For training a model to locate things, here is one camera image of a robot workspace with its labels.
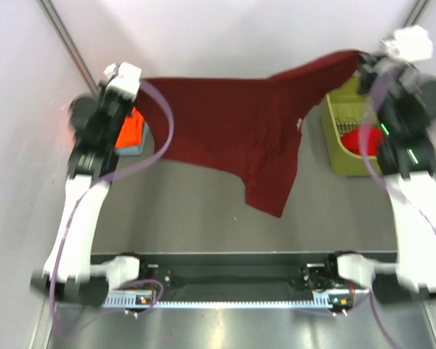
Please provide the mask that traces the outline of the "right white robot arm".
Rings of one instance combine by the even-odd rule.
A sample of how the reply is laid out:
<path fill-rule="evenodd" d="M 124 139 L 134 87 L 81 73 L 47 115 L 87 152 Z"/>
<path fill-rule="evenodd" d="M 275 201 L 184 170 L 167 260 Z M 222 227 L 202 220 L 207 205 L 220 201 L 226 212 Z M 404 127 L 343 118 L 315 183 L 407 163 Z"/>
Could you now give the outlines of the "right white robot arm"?
<path fill-rule="evenodd" d="M 358 93 L 366 97 L 358 150 L 376 183 L 389 196 L 397 242 L 394 263 L 358 252 L 331 255 L 324 270 L 335 288 L 363 286 L 383 304 L 436 298 L 436 150 L 429 128 L 436 122 L 436 77 L 384 54 L 360 56 Z M 373 131 L 377 167 L 368 160 Z"/>

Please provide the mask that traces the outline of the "dark red t-shirt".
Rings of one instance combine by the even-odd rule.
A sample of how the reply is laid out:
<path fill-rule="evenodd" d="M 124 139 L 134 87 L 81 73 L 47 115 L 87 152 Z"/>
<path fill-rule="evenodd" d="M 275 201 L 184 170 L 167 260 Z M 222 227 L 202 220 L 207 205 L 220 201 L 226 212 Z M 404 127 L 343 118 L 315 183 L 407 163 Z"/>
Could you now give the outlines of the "dark red t-shirt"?
<path fill-rule="evenodd" d="M 302 122 L 356 71 L 359 53 L 341 50 L 263 79 L 152 78 L 174 117 L 145 93 L 136 101 L 165 158 L 241 178 L 246 203 L 280 217 L 297 174 Z"/>

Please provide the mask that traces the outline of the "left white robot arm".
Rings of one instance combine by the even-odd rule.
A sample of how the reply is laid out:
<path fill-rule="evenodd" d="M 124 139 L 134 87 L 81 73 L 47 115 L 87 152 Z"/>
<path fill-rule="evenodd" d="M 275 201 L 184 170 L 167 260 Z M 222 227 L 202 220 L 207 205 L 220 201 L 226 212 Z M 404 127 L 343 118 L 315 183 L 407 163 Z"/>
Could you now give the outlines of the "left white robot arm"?
<path fill-rule="evenodd" d="M 94 233 L 113 182 L 116 142 L 138 91 L 101 87 L 79 95 L 69 107 L 75 145 L 68 159 L 65 205 L 54 246 L 31 287 L 59 302 L 100 307 L 109 292 L 103 269 L 91 268 Z"/>

